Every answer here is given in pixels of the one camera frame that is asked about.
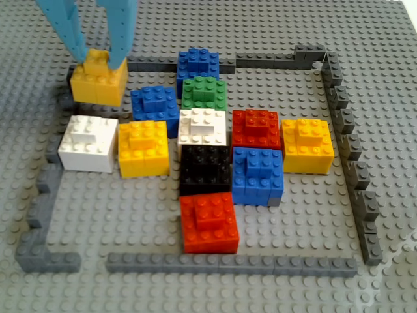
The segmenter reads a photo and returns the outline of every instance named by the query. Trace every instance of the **green lego brick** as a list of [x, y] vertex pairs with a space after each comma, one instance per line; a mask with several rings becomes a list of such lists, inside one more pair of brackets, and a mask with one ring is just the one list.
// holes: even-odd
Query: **green lego brick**
[[226, 107], [226, 82], [202, 76], [184, 80], [181, 105], [183, 110], [203, 108], [225, 111]]

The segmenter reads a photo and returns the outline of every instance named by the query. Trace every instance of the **gray baseplate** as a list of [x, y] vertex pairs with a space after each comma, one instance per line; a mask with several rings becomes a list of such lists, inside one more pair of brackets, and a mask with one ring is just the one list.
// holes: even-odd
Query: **gray baseplate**
[[[0, 296], [1, 312], [415, 310], [417, 37], [401, 2], [141, 1], [138, 8], [133, 56], [176, 58], [178, 51], [195, 46], [233, 59], [237, 52], [291, 53], [295, 44], [323, 44], [337, 53], [349, 96], [346, 104], [343, 90], [337, 92], [336, 110], [346, 105], [350, 111], [342, 116], [333, 116], [327, 108], [320, 70], [238, 68], [235, 75], [222, 78], [228, 82], [229, 117], [236, 108], [268, 108], [277, 110], [281, 119], [304, 116], [330, 122], [334, 118], [335, 128], [339, 125], [342, 132], [354, 126], [353, 134], [345, 138], [348, 141], [340, 136], [338, 148], [341, 155], [356, 160], [362, 146], [359, 161], [367, 164], [370, 183], [362, 179], [353, 186], [368, 184], [367, 192], [375, 192], [381, 211], [375, 223], [366, 220], [355, 225], [348, 193], [352, 187], [346, 184], [348, 174], [343, 169], [361, 177], [363, 167], [347, 167], [339, 156], [329, 176], [285, 175], [285, 196], [279, 207], [236, 206], [240, 254], [355, 258], [358, 275], [349, 279], [109, 274], [105, 262], [110, 252], [181, 251], [175, 141], [170, 142], [169, 177], [123, 181], [117, 168], [112, 175], [64, 172], [47, 250], [35, 252], [58, 266], [77, 264], [78, 253], [83, 259], [80, 271], [23, 273], [14, 253], [28, 230], [26, 217], [37, 196], [38, 173], [46, 169], [49, 138], [65, 129], [67, 118], [57, 102], [73, 60], [33, 1], [0, 3], [0, 279], [5, 291]], [[108, 48], [104, 11], [92, 1], [78, 3], [89, 46]], [[158, 84], [175, 84], [175, 75], [130, 73], [128, 89]], [[128, 92], [120, 108], [82, 104], [79, 111], [128, 121]], [[345, 123], [343, 116], [353, 117], [354, 125]], [[332, 132], [336, 146], [339, 138], [333, 128]], [[356, 201], [368, 198], [362, 191], [355, 197]], [[42, 233], [33, 237], [42, 238]], [[377, 267], [363, 264], [360, 238], [369, 246], [379, 238], [383, 259]], [[374, 255], [372, 249], [364, 251], [364, 257], [366, 253]]]

